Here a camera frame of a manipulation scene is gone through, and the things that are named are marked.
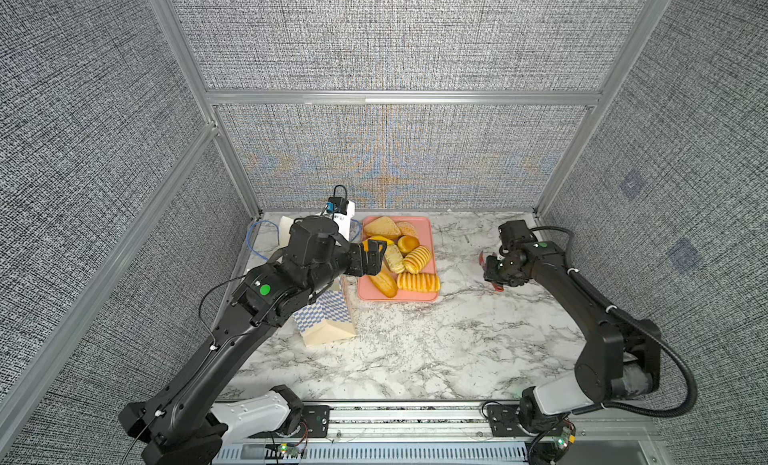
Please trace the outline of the red kitchen tongs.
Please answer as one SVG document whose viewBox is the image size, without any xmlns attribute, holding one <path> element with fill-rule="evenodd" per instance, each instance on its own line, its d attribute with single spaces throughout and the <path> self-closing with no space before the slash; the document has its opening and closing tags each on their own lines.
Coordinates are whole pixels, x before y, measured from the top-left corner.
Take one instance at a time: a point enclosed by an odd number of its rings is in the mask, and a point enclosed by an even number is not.
<svg viewBox="0 0 768 465">
<path fill-rule="evenodd" d="M 483 271 L 483 279 L 486 282 L 490 283 L 493 286 L 493 289 L 496 292 L 503 292 L 504 291 L 504 286 L 502 284 L 499 284 L 499 283 L 495 282 L 495 281 L 492 281 L 491 278 L 488 276 L 488 264 L 487 264 L 486 257 L 485 257 L 483 252 L 479 253 L 478 262 L 479 262 L 479 265 L 480 265 L 480 267 L 481 267 L 481 269 Z"/>
</svg>

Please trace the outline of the pale seeded bread roll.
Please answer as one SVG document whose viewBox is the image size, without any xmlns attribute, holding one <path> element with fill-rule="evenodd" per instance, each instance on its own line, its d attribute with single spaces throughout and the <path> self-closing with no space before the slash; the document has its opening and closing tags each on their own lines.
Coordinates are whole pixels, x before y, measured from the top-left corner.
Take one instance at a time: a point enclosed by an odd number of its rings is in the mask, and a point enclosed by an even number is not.
<svg viewBox="0 0 768 465">
<path fill-rule="evenodd" d="M 400 274 L 405 271 L 403 255 L 396 244 L 387 245 L 385 251 L 385 260 L 387 267 L 391 272 Z"/>
</svg>

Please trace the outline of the long brown baguette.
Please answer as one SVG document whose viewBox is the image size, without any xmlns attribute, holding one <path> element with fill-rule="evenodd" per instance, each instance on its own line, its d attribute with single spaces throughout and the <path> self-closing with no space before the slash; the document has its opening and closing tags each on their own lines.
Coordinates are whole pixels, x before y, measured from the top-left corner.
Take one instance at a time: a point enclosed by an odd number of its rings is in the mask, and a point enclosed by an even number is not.
<svg viewBox="0 0 768 465">
<path fill-rule="evenodd" d="M 386 267 L 382 267 L 376 275 L 370 275 L 373 286 L 386 298 L 394 298 L 398 293 L 396 280 L 391 276 Z"/>
</svg>

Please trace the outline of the blue checkered paper bag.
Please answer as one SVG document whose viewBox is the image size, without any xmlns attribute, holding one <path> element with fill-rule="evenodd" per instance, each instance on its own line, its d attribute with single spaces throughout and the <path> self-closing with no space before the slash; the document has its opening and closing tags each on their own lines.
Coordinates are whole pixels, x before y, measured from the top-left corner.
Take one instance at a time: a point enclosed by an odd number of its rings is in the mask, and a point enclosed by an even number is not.
<svg viewBox="0 0 768 465">
<path fill-rule="evenodd" d="M 272 252 L 288 243 L 288 232 L 294 218 L 254 222 L 246 233 L 246 248 L 250 253 L 244 267 L 250 270 L 264 263 Z M 314 304 L 296 311 L 292 318 L 307 346 L 320 345 L 357 335 L 349 310 L 346 280 L 339 277 Z"/>
</svg>

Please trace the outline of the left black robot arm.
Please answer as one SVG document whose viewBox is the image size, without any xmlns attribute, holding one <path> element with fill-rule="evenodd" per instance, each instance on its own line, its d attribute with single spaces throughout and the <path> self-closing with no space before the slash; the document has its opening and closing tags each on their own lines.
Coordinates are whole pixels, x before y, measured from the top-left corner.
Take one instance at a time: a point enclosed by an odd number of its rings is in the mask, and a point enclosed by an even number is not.
<svg viewBox="0 0 768 465">
<path fill-rule="evenodd" d="M 338 277 L 377 275 L 387 244 L 351 243 L 328 216 L 299 218 L 287 235 L 286 246 L 236 277 L 229 304 L 177 375 L 153 398 L 120 412 L 125 432 L 145 445 L 144 463 L 209 464 L 235 441 L 299 426 L 303 404 L 284 385 L 232 405 L 217 398 L 245 360 Z"/>
</svg>

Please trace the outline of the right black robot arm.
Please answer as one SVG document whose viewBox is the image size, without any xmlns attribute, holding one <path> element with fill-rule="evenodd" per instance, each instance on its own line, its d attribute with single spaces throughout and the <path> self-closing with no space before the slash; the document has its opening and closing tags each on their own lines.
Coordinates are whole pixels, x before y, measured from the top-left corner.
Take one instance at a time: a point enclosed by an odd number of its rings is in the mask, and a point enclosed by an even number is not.
<svg viewBox="0 0 768 465">
<path fill-rule="evenodd" d="M 658 390 L 661 348 L 618 318 L 576 282 L 578 271 L 567 252 L 539 240 L 523 220 L 498 227 L 499 251 L 484 259 L 484 279 L 496 288 L 522 286 L 533 280 L 569 314 L 585 338 L 574 369 L 543 385 L 525 389 L 519 421 L 529 433 L 544 431 L 566 412 L 598 409 L 610 401 L 631 399 Z"/>
</svg>

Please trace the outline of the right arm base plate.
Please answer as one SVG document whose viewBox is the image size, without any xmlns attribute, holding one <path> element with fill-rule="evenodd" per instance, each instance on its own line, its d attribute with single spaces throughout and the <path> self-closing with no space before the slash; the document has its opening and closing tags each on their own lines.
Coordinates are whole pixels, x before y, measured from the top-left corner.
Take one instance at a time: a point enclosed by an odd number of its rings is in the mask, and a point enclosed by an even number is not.
<svg viewBox="0 0 768 465">
<path fill-rule="evenodd" d="M 531 401 L 508 404 L 486 401 L 481 404 L 480 413 L 494 437 L 534 437 L 540 433 L 559 436 L 572 427 L 566 416 L 545 415 Z"/>
</svg>

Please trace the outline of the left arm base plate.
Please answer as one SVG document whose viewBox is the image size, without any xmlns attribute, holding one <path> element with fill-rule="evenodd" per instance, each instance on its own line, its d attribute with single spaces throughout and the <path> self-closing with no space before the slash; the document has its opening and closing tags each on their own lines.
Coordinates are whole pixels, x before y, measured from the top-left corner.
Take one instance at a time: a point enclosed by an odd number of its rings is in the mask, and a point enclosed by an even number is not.
<svg viewBox="0 0 768 465">
<path fill-rule="evenodd" d="M 331 407 L 327 405 L 305 405 L 301 416 L 291 412 L 286 422 L 276 431 L 260 433 L 260 437 L 288 438 L 298 441 L 300 438 L 326 438 L 330 425 Z"/>
</svg>

